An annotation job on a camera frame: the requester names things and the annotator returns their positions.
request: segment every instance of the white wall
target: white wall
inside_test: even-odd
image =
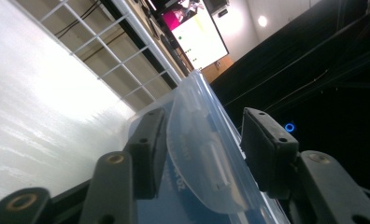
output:
[[[267,37],[295,19],[320,0],[230,0],[228,13],[213,16],[222,39],[235,62]],[[265,27],[260,16],[268,20]]]
[[[229,50],[230,58],[235,62],[255,48],[259,43],[247,0],[230,0],[228,13],[218,18],[213,16],[222,39]]]
[[[91,178],[127,142],[135,112],[8,0],[0,1],[0,199],[55,196]]]
[[[264,41],[284,25],[300,16],[320,0],[248,0],[249,11],[259,39]],[[258,23],[260,16],[267,18],[267,25]]]

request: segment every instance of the display screen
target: display screen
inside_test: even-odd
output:
[[[202,0],[178,1],[162,17],[193,68],[203,69],[228,54]]]

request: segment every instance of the ceiling light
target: ceiling light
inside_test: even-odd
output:
[[[265,16],[260,16],[260,18],[258,19],[258,23],[260,24],[260,26],[265,27],[266,24],[267,24],[266,17]]]

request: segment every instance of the clear plastic tray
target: clear plastic tray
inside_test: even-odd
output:
[[[140,223],[289,223],[275,201],[259,192],[238,133],[198,71],[137,113],[131,125],[160,106],[170,114],[169,155],[158,198],[138,202]]]

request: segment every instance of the blue led light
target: blue led light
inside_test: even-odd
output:
[[[295,130],[295,125],[293,123],[288,123],[284,126],[285,131],[292,133]]]

